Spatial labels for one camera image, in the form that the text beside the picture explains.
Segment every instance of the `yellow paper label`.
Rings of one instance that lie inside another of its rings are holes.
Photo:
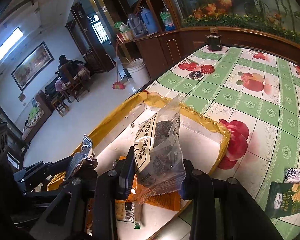
[[[138,130],[134,142],[134,163],[136,173],[140,173],[150,163],[150,150],[153,149],[157,113]]]

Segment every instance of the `green snack bag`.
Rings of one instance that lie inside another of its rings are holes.
[[[265,213],[270,219],[300,213],[300,182],[272,182]]]

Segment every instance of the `white bucket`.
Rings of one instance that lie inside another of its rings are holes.
[[[138,58],[132,61],[127,66],[127,70],[133,78],[134,82],[142,87],[150,81],[150,76],[143,58]]]

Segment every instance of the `broom handle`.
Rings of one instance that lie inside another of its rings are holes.
[[[115,66],[117,68],[117,82],[119,82],[119,75],[118,75],[118,41],[116,43],[116,46],[115,46]]]

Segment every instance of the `blue thermos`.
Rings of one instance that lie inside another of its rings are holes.
[[[141,13],[141,17],[144,21],[144,23],[146,24],[146,27],[148,29],[148,33],[155,33],[158,31],[158,27],[154,21],[154,18],[152,16],[152,13],[149,9],[147,8],[143,8],[142,9],[142,13]]]

